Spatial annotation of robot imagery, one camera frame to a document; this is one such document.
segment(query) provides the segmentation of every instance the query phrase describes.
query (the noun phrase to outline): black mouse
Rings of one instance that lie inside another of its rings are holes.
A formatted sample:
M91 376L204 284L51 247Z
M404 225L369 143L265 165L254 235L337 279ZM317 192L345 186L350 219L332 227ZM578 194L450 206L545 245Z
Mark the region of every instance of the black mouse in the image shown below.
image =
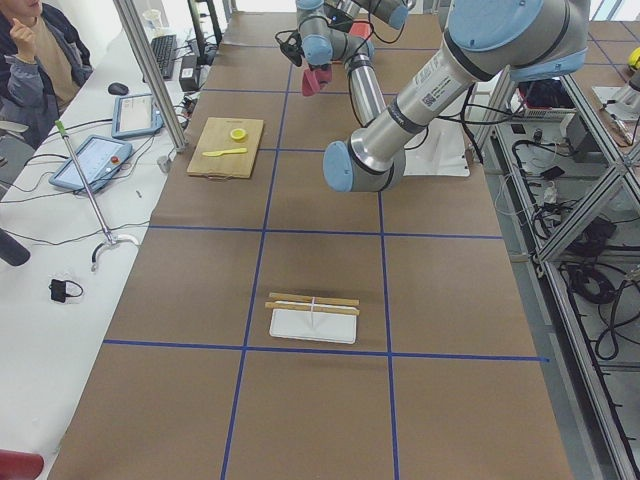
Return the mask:
M114 82L109 85L107 91L111 95L126 95L129 93L129 87L127 87L124 83Z

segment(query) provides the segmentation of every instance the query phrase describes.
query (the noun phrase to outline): black keyboard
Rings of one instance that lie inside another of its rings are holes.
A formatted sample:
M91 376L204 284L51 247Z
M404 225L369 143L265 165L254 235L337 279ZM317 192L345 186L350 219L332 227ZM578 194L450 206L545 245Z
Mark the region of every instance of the black keyboard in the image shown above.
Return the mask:
M176 48L178 43L175 35L163 35L151 40L151 50L156 57L160 73L163 79L171 78L173 75L173 64L176 61Z

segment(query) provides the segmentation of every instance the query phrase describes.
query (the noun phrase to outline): red object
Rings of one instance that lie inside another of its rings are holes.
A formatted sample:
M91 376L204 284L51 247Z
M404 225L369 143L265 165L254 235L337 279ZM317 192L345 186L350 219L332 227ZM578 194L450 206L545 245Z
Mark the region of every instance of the red object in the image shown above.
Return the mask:
M43 468L40 455L0 450L0 480L35 480Z
M310 70L307 68L302 75L302 95L305 97L315 95L325 85L331 83L332 77L331 65L326 70L322 68Z
M349 30L351 35L362 38L371 38L371 25L368 23L354 23Z

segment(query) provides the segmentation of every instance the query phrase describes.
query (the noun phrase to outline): white desk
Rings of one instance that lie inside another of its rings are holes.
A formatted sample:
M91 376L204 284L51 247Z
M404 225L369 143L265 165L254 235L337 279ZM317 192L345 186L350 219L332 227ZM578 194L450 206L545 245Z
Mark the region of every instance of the white desk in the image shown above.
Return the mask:
M167 87L177 104L183 96L177 72L173 79ZM65 126L110 118L114 97L107 93L107 86L114 81L128 85L132 94L149 91L124 33L113 41L99 68L63 115ZM72 130L70 134L72 143L79 146L89 134L109 136L110 132L111 125L105 124ZM130 141L135 149L145 140ZM166 179L156 160L172 149L169 135L161 130L133 174L112 181L97 194L111 228L149 219ZM55 136L36 153L66 155L66 150ZM43 163L49 160L60 159L33 160L16 184L32 188L44 172L58 168L59 163ZM58 191L45 179L32 193L12 188L3 201ZM88 199L72 194L0 203L0 226L52 242L100 229ZM146 227L124 231L142 240ZM132 244L104 250L98 270L92 273L91 252L103 239L100 232L58 247L19 239L31 252L30 260L17 268L0 261L0 449L41 454L45 469L39 478L46 478L55 459L137 254ZM65 304L51 301L48 285L52 278L78 282L84 295Z

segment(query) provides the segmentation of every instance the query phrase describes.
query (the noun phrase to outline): tablet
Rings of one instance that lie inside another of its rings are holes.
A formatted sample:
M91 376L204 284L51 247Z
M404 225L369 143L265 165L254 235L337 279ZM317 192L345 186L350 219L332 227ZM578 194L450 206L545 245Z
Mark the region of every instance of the tablet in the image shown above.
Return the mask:
M111 124L113 138L152 135L162 127L162 116L149 93L116 98Z
M132 145L121 140L99 135L87 138L76 150L76 155L91 185L91 191L95 192L104 187L128 160L132 151ZM53 174L49 183L70 190L84 190L82 179L71 158Z

